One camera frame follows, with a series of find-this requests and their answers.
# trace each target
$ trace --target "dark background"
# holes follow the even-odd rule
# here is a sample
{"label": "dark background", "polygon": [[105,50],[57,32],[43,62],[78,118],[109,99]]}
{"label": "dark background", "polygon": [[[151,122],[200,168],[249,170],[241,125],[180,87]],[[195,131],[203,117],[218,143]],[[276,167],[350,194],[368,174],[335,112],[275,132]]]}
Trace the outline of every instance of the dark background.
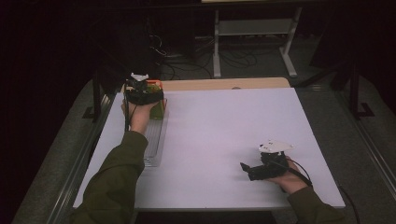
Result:
{"label": "dark background", "polygon": [[[158,76],[161,58],[149,48],[150,32],[163,36],[166,47],[190,56],[195,35],[212,35],[210,10],[155,13],[149,29],[145,11],[109,15],[84,10],[149,2],[1,1],[1,223],[11,222],[69,108],[95,72],[105,91],[113,92],[131,72]],[[395,112],[394,9],[385,1],[306,7],[297,33],[324,34],[312,65],[352,61]]]}

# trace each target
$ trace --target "white table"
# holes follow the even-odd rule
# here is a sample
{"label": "white table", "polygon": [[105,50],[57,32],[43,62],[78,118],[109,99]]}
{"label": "white table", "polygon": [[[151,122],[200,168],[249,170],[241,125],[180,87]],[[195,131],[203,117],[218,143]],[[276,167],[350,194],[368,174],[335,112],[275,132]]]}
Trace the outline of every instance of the white table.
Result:
{"label": "white table", "polygon": [[[286,152],[309,173],[316,192],[344,207],[330,170],[292,88],[166,91],[169,120],[159,167],[147,167],[136,188],[139,211],[273,210],[290,207],[266,181],[249,181],[239,162],[261,165],[267,139],[293,144]],[[122,138],[117,95],[74,206],[88,181]]]}

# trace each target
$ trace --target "dark floor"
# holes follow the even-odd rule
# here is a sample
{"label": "dark floor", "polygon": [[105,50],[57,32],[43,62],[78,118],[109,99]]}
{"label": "dark floor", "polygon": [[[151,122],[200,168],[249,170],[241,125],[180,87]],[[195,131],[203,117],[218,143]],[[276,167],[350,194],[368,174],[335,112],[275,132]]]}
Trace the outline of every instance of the dark floor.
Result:
{"label": "dark floor", "polygon": [[[200,41],[204,42],[197,50],[197,55],[201,56],[192,64],[189,59],[177,57],[177,53],[173,54],[175,57],[166,59],[168,65],[162,68],[163,80],[213,77],[212,54],[205,48],[206,44],[211,48],[211,40]],[[279,36],[224,39],[220,48],[221,78],[285,77],[293,86],[322,71],[309,66],[318,37],[295,38],[290,49],[298,74],[295,78],[288,76],[277,50],[283,42]],[[356,223],[352,204],[356,205],[361,223],[393,223],[396,220],[392,172],[396,171],[394,114],[381,101],[375,87],[362,78],[360,102],[368,103],[375,116],[356,121],[347,109],[348,86],[343,91],[330,88],[333,75],[296,90],[334,179],[352,199],[350,202],[343,194],[346,208],[342,211],[349,223]],[[81,118],[88,106],[92,106],[91,82],[81,91],[70,110],[14,223],[67,223],[67,214],[76,196],[75,192],[65,194],[75,190],[67,182],[69,173],[76,166],[74,161],[89,133],[97,128],[90,119]],[[273,214],[279,224],[296,221],[289,210],[274,211]]]}

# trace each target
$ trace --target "green jacket sleeve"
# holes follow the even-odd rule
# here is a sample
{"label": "green jacket sleeve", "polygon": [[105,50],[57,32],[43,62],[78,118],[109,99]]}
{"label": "green jacket sleeve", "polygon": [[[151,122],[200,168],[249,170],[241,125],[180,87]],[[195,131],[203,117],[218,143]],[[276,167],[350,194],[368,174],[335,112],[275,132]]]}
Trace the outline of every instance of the green jacket sleeve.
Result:
{"label": "green jacket sleeve", "polygon": [[299,224],[347,224],[344,214],[322,202],[312,188],[300,189],[288,200]]}
{"label": "green jacket sleeve", "polygon": [[82,204],[71,223],[129,223],[134,211],[137,178],[144,169],[148,140],[141,133],[126,132],[119,146],[107,155],[84,191]]}

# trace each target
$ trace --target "gray carpet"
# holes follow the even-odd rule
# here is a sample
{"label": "gray carpet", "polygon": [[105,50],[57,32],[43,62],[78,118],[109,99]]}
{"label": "gray carpet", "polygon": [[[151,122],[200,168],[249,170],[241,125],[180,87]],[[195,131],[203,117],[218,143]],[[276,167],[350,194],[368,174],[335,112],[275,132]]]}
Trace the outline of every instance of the gray carpet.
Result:
{"label": "gray carpet", "polygon": [[[277,51],[277,47],[283,43],[282,38],[262,37],[259,39],[260,44],[257,44],[257,39],[250,40],[250,37],[224,40],[220,48],[221,78],[286,77],[290,84],[294,85],[321,71],[319,68],[309,66],[318,38],[295,38],[290,49],[290,57],[298,73],[296,78],[289,78]],[[202,54],[202,57],[193,62],[195,65],[189,64],[191,61],[188,59],[177,58],[166,61],[171,66],[163,67],[163,79],[171,77],[197,79],[213,76],[210,53]],[[350,117],[346,109],[344,96],[347,95],[348,89],[345,92],[331,91],[329,89],[331,79],[332,76],[327,76],[311,87],[297,90],[318,144],[334,179],[345,189],[356,205],[361,223],[394,223],[395,199],[372,160],[369,149],[357,130],[356,121]],[[395,117],[382,103],[375,88],[364,79],[361,81],[360,99],[368,103],[375,112],[375,117],[363,118],[360,124],[368,130],[368,134],[389,164],[389,169],[396,171]],[[50,220],[51,211],[63,193],[64,183],[76,156],[92,129],[92,121],[82,118],[88,106],[92,106],[91,83],[82,90],[71,108],[14,223],[41,224]],[[57,220],[55,223],[67,223],[67,214],[71,211],[72,201],[73,198],[63,206],[62,215],[55,219]],[[350,223],[356,223],[351,202],[347,197],[345,202],[346,208],[342,210]],[[296,221],[292,211],[274,211],[274,215],[279,224]]]}

